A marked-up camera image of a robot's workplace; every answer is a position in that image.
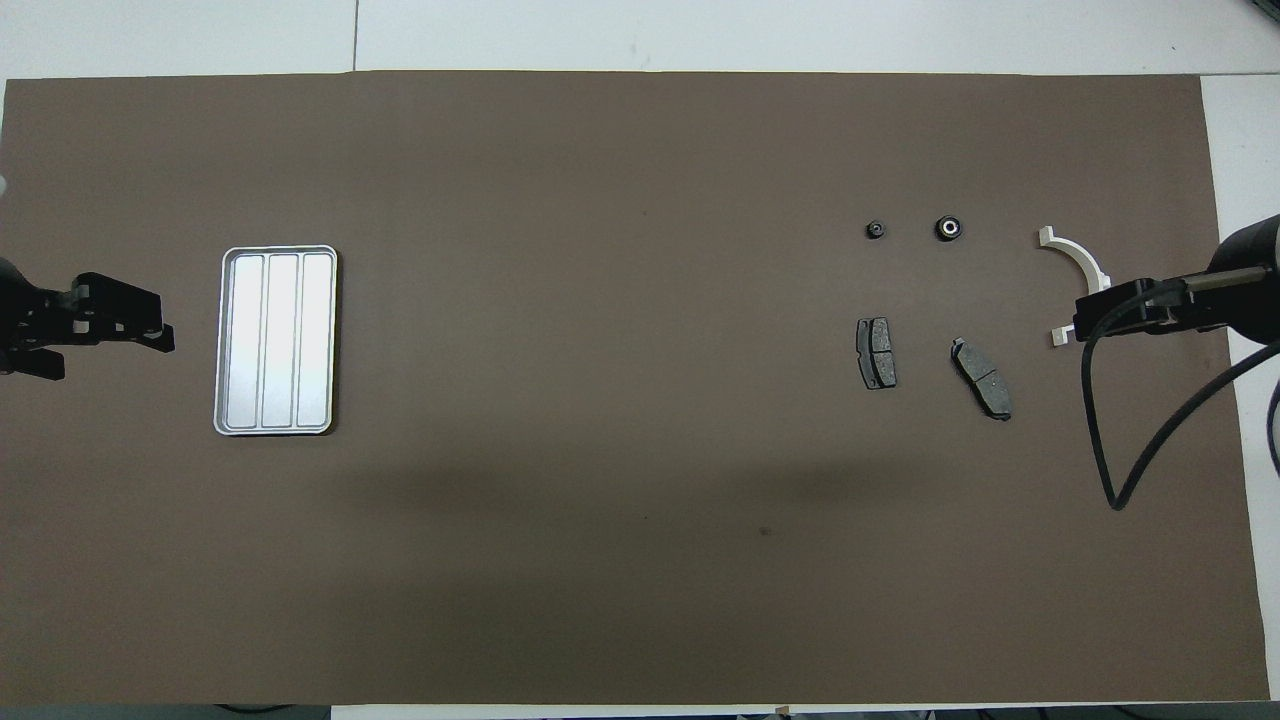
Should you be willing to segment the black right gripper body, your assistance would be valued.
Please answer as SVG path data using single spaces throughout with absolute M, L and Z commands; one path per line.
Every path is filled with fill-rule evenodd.
M 1256 343 L 1271 343 L 1279 336 L 1277 228 L 1275 215 L 1231 233 L 1208 264 L 1211 273 L 1265 269 L 1258 281 L 1208 292 L 1222 322 Z

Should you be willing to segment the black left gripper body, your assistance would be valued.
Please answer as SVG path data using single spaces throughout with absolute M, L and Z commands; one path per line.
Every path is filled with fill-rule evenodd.
M 1 342 L 4 351 L 70 346 L 76 333 L 79 295 L 32 284 L 18 268 L 1 259 Z

